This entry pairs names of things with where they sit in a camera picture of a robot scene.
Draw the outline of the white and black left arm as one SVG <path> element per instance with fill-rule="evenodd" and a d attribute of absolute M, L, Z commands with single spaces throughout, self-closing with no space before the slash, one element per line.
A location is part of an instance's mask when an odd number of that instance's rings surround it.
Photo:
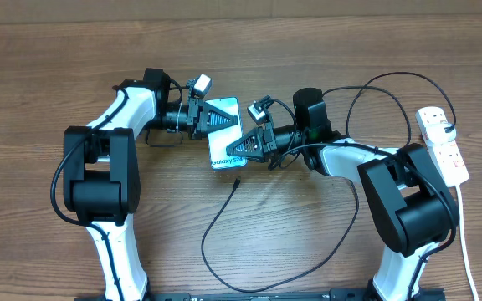
<path fill-rule="evenodd" d="M 102 300 L 150 300 L 150 280 L 138 254 L 134 219 L 141 197 L 136 139 L 150 130 L 185 133 L 208 140 L 215 170 L 244 166 L 228 156 L 227 144 L 242 134 L 235 97 L 207 99 L 212 80 L 205 74 L 181 86 L 163 69 L 148 68 L 142 79 L 114 86 L 115 100 L 86 126 L 64 132 L 64 155 L 50 188 L 63 184 L 66 208 L 60 218 L 84 227 L 94 241 L 105 278 Z"/>

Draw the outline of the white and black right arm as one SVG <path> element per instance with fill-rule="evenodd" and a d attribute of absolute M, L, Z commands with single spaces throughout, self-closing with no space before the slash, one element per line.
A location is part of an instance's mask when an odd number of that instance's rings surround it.
<path fill-rule="evenodd" d="M 378 148 L 333 130 L 324 92 L 303 88 L 293 95 L 291 125 L 275 127 L 269 96 L 248 112 L 257 123 L 227 146 L 230 156 L 279 166 L 301 155 L 311 170 L 360 184 L 377 233 L 385 244 L 377 273 L 362 292 L 364 300 L 443 300 L 440 288 L 425 289 L 419 279 L 429 258 L 454 240 L 459 209 L 427 150 L 419 144 Z"/>

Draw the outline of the blue Galaxy smartphone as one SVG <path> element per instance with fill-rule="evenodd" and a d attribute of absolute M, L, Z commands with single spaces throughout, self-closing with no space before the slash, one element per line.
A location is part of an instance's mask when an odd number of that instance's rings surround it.
<path fill-rule="evenodd" d="M 236 125 L 214 131 L 208 135 L 211 167 L 214 170 L 224 170 L 245 166 L 248 163 L 246 158 L 241 156 L 229 156 L 226 152 L 226 147 L 240 139 L 243 135 L 242 122 L 239 118 L 238 99 L 235 97 L 209 99 L 206 103 L 238 118 L 238 123 Z"/>

